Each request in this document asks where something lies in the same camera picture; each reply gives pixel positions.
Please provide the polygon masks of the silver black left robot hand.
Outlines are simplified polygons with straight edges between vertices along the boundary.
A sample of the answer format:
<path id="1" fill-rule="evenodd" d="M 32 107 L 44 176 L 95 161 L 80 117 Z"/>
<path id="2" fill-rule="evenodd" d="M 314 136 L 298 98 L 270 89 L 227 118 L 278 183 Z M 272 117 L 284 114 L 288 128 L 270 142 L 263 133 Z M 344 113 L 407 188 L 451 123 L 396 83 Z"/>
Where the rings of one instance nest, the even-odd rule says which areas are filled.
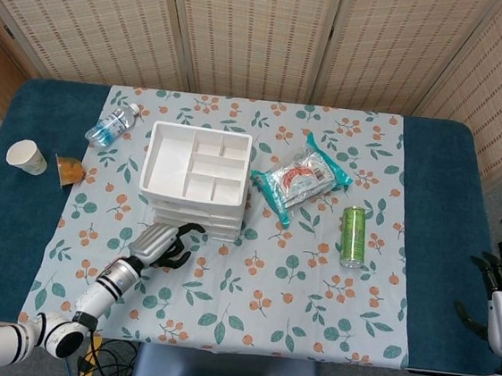
<path id="1" fill-rule="evenodd" d="M 155 223 L 143 231 L 129 246 L 126 262 L 137 271 L 153 267 L 177 269 L 184 265 L 192 253 L 186 250 L 181 237 L 190 231 L 205 233 L 198 223 L 185 223 L 175 227 Z"/>

